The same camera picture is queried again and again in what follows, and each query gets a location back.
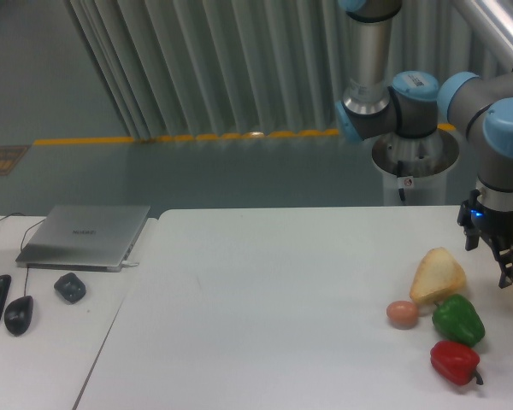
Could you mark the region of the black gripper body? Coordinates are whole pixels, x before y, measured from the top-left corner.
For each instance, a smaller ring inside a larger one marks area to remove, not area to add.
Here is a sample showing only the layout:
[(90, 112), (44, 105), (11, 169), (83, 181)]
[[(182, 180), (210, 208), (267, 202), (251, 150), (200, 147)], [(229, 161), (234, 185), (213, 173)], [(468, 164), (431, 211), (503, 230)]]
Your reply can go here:
[(513, 246), (513, 207), (498, 210), (485, 204), (485, 191), (473, 189), (459, 209), (457, 223), (463, 228), (474, 226), (480, 230), (480, 240), (497, 253)]

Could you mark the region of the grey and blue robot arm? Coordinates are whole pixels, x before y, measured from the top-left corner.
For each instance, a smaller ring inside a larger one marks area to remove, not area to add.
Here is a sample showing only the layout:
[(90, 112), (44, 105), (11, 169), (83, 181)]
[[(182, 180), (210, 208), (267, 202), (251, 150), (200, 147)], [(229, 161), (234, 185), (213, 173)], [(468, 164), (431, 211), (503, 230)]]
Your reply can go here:
[(399, 1), (343, 1), (353, 40), (350, 83), (335, 105), (340, 132), (351, 141), (393, 134), (392, 153), (378, 149), (376, 165), (399, 178), (433, 175), (457, 158), (436, 133), (443, 115), (474, 148), (480, 164), (475, 188), (457, 217), (466, 249), (491, 248), (499, 284), (513, 284), (513, 2), (456, 1), (506, 73), (483, 79), (456, 73), (445, 83), (422, 72), (398, 74), (385, 85), (392, 20)]

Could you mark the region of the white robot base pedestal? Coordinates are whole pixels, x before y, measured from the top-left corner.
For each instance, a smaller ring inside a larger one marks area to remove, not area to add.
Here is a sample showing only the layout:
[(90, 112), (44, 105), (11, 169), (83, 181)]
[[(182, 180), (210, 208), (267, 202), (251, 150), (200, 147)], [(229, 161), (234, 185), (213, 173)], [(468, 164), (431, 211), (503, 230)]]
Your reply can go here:
[(379, 137), (372, 160), (382, 177), (386, 206), (443, 205), (447, 175), (459, 157), (459, 144), (437, 129), (424, 138), (402, 138), (395, 133)]

